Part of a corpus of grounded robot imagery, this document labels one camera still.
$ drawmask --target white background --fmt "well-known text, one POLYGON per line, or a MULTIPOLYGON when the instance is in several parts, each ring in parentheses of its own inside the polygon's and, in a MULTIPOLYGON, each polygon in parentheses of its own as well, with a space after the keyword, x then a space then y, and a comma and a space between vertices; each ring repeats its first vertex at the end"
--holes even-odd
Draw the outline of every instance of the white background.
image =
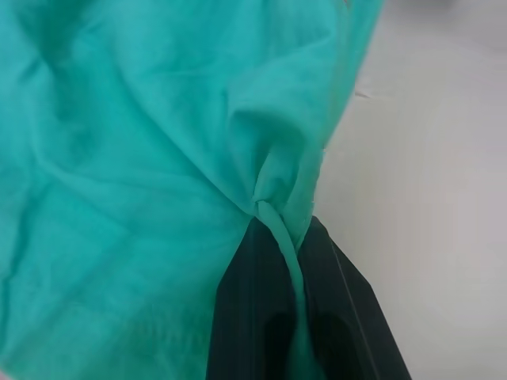
POLYGON ((387 0, 315 214, 414 380, 507 379, 507 1, 387 0))

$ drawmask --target teal fabric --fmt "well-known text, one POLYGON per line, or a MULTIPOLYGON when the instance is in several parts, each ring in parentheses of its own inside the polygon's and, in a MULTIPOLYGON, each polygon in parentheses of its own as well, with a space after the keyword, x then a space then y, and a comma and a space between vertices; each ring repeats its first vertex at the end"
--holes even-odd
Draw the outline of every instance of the teal fabric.
POLYGON ((204 379, 252 217, 290 268, 380 0, 0 1, 0 366, 204 379))

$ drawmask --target green cloth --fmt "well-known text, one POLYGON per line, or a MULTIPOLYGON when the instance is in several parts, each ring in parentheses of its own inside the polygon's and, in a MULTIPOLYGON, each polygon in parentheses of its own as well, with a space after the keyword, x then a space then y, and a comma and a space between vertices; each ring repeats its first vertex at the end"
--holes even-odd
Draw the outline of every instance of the green cloth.
POLYGON ((0 367, 204 379, 250 219, 291 271, 381 0, 0 1, 0 367))

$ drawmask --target white surface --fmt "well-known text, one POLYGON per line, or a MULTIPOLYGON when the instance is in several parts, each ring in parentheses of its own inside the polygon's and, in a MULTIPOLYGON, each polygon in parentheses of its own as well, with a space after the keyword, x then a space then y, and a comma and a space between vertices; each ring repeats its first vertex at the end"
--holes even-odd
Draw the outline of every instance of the white surface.
POLYGON ((387 0, 315 214, 414 380, 507 379, 507 1, 387 0))

